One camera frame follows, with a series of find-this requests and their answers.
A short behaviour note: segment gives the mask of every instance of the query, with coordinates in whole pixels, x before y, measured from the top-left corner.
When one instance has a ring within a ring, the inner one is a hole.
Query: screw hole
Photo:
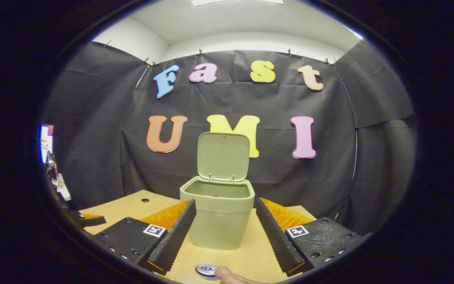
[[[142,255],[141,252],[139,252],[138,250],[135,250],[135,249],[132,249],[131,252],[132,252],[134,255],[137,255],[137,256]]]

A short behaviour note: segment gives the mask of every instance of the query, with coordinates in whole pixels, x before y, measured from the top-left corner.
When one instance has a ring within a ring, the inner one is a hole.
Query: pink letter
[[[203,81],[205,83],[212,83],[216,80],[216,70],[218,67],[213,63],[203,63],[194,67],[196,71],[192,72],[189,76],[189,79],[192,82]]]
[[[292,156],[296,159],[310,159],[316,156],[311,138],[311,125],[315,120],[310,116],[294,116],[292,124],[295,125],[296,146]]]

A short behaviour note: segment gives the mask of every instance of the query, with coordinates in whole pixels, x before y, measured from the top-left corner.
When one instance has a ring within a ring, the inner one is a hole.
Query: colorful foam letter
[[[216,80],[216,70],[218,67],[213,63],[203,63],[194,67],[196,71],[192,72],[189,79],[192,82],[203,81],[205,83],[212,83]]]
[[[306,86],[308,86],[308,88],[315,91],[323,89],[323,84],[318,83],[315,77],[320,75],[320,71],[313,70],[313,67],[311,67],[311,65],[304,65],[302,67],[299,67],[297,71],[302,73],[302,76],[304,77],[304,83],[306,84]]]
[[[176,75],[173,71],[178,70],[180,67],[178,65],[173,65],[163,72],[160,72],[157,74],[155,77],[153,77],[153,80],[157,82],[157,89],[159,92],[157,93],[157,99],[162,97],[163,95],[167,94],[168,92],[171,92],[173,89],[173,86],[169,85],[168,82],[174,83],[176,80]]]
[[[269,83],[276,79],[276,74],[272,71],[274,64],[270,61],[256,60],[252,63],[253,72],[250,77],[254,82]]]
[[[294,116],[292,124],[295,125],[296,146],[292,156],[296,159],[310,159],[316,156],[311,137],[311,125],[315,120],[310,116]]]
[[[187,117],[182,115],[171,117],[171,121],[173,122],[171,139],[166,143],[162,143],[160,141],[160,129],[166,120],[167,118],[162,115],[153,115],[148,118],[150,126],[148,127],[148,134],[146,135],[146,145],[148,145],[152,151],[169,153],[170,151],[174,151],[174,149],[178,147],[178,144],[180,144],[183,124],[188,120]]]
[[[209,132],[236,133],[247,136],[248,140],[250,140],[250,158],[257,158],[259,156],[257,144],[255,143],[255,134],[260,118],[253,115],[245,115],[238,121],[238,125],[236,125],[234,130],[232,130],[229,121],[227,121],[224,115],[210,115],[206,120],[211,124]]]

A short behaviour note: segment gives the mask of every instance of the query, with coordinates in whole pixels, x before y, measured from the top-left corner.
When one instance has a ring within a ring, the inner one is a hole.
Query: wooden table
[[[148,191],[140,191],[123,198],[81,210],[81,213],[103,215],[106,224],[86,227],[91,234],[99,233],[125,217],[143,219],[167,207],[180,203],[179,200],[161,196]],[[302,206],[288,207],[295,212],[316,220]],[[210,262],[219,266],[228,266],[233,273],[265,283],[276,283],[288,279],[281,271],[272,247],[265,235],[260,221],[252,209],[250,219],[241,246],[237,250],[211,250],[193,246],[187,236],[178,252],[171,271],[166,277],[183,284],[218,284],[220,280],[206,280],[195,272],[199,263]]]

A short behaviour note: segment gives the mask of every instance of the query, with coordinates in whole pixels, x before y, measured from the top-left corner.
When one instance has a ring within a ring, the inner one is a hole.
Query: white ceiling
[[[357,38],[342,24],[297,0],[283,5],[230,0],[195,7],[190,0],[161,0],[131,18],[148,27],[168,45],[198,36],[226,32],[276,32],[322,41],[349,50]]]

